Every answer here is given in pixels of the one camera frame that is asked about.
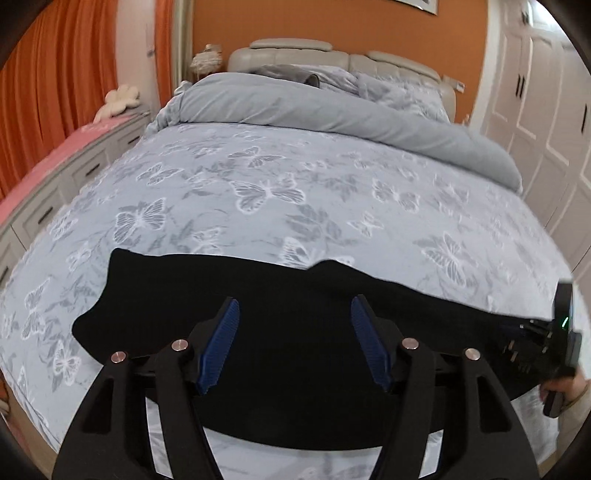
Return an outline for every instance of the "white wardrobe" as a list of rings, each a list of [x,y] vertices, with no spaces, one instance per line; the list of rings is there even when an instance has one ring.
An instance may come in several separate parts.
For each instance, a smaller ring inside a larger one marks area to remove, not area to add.
[[[591,303],[591,74],[535,0],[505,0],[503,8],[483,131],[515,159],[525,202]]]

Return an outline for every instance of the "metal screw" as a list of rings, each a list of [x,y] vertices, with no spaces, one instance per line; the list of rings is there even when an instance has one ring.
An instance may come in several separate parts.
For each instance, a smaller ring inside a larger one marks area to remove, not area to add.
[[[465,353],[466,357],[468,360],[480,360],[480,352],[478,350],[476,350],[475,348],[469,348],[468,350],[466,350]]]
[[[182,350],[186,350],[188,346],[189,342],[184,339],[175,340],[172,345],[173,350],[175,352],[181,352]]]
[[[418,348],[418,340],[411,337],[405,338],[402,341],[402,346],[406,350],[416,350]]]
[[[120,364],[123,360],[125,360],[126,357],[127,355],[125,352],[115,352],[113,355],[111,355],[111,361],[114,364]]]

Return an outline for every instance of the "upholstered headboard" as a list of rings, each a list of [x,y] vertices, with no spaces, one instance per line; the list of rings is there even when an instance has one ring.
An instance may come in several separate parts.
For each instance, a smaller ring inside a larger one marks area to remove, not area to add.
[[[456,117],[456,92],[441,81],[435,70],[416,61],[381,51],[356,55],[333,50],[330,43],[318,40],[265,38],[252,42],[248,48],[234,51],[228,61],[228,71],[245,72],[262,65],[284,63],[332,65],[349,72],[362,72],[372,76],[420,78],[439,87],[447,116],[452,122]]]

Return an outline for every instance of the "hand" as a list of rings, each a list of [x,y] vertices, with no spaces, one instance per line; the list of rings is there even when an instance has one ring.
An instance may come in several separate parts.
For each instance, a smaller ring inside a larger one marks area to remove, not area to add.
[[[555,380],[548,380],[540,385],[540,399],[542,402],[546,401],[549,391],[564,393],[564,399],[569,403],[576,400],[587,386],[587,380],[583,376],[580,368],[577,369],[577,374],[574,378],[557,378]]]

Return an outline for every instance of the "drawer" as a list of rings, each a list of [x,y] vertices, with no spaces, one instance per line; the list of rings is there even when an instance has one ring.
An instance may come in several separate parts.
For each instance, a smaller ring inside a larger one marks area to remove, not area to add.
[[[75,158],[70,165],[61,173],[64,181],[72,180],[75,196],[80,189],[95,178],[104,168],[109,166],[109,156],[107,154],[107,142],[103,142],[89,151]]]
[[[145,123],[142,122],[138,125],[134,125],[132,129],[125,129],[121,132],[121,136],[117,139],[117,145],[119,147],[119,156],[123,155],[130,148],[134,147],[135,144],[142,138],[144,131],[146,130]]]
[[[8,282],[12,269],[25,254],[25,248],[9,226],[0,234],[0,290]]]
[[[69,202],[65,190],[60,177],[53,179],[29,200],[12,221],[12,228],[25,248],[29,248],[37,234]]]

